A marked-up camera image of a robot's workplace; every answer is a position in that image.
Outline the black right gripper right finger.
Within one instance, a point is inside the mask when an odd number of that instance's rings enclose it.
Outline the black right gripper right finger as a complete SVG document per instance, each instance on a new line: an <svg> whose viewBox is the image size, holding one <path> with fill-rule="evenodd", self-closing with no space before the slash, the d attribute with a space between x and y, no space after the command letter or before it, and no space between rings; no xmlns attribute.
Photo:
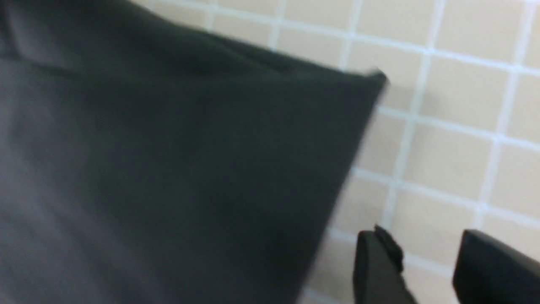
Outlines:
<svg viewBox="0 0 540 304"><path fill-rule="evenodd" d="M452 284L461 304L538 304L540 264L482 231L467 229Z"/></svg>

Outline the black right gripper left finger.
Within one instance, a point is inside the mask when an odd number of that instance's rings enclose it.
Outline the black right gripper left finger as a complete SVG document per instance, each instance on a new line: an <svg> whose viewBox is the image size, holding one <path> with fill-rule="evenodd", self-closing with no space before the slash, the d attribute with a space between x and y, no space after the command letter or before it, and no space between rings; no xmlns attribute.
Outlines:
<svg viewBox="0 0 540 304"><path fill-rule="evenodd" d="M407 287L404 252L391 234L374 225L357 235L354 260L354 302L356 304L416 304Z"/></svg>

